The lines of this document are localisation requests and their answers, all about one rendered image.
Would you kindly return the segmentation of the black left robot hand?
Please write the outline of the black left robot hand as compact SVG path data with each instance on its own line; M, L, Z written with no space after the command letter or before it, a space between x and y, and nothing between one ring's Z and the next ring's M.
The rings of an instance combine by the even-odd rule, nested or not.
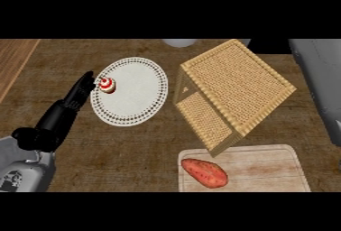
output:
M14 131L12 137L18 140L23 150L54 152L60 148L95 87L94 71L88 71L65 98L60 99L48 109L36 127L21 127Z

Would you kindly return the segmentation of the orange sweet potato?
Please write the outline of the orange sweet potato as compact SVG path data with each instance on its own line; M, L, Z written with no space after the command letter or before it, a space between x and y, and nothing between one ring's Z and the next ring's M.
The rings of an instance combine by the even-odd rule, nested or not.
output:
M182 167L207 188L222 188L228 184L228 174L216 163L189 158L182 160Z

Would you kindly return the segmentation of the tan wicker basket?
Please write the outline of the tan wicker basket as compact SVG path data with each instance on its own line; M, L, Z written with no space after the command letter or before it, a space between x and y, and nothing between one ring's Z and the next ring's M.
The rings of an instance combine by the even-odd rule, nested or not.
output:
M213 156L249 135L294 91L237 39L181 65L173 104Z

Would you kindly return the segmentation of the pale wooden cutting board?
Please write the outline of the pale wooden cutting board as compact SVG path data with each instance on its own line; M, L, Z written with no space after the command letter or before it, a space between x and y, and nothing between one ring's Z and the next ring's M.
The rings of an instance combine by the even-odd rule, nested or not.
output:
M299 157L288 144L231 147L216 157L206 149L185 150L179 161L188 158L215 162L228 174L228 184L207 188L179 167L181 192L311 192Z

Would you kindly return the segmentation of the red and white cupcake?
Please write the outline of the red and white cupcake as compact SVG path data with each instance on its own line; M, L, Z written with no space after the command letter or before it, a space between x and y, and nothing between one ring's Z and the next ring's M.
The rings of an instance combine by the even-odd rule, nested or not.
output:
M107 94L111 94L117 90L117 82L113 78L102 78L99 82L101 91Z

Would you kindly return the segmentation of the white round lace placemat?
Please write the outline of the white round lace placemat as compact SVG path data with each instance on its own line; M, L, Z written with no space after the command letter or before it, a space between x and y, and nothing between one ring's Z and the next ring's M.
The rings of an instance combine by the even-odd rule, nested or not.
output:
M144 123L164 106L169 96L169 78L154 61L130 57L116 61L101 72L95 84L108 78L117 82L114 93L95 88L91 104L96 116L114 126Z

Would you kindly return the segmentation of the pale grey round object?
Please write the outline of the pale grey round object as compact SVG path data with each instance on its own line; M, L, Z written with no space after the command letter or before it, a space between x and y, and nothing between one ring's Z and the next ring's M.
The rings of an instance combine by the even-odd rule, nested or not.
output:
M164 39L163 40L172 47L184 48L195 44L197 39Z

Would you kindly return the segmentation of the grey appliance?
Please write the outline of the grey appliance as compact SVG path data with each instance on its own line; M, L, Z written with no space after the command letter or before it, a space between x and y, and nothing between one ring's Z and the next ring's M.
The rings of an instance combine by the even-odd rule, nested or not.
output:
M331 143L341 148L341 39L290 39Z

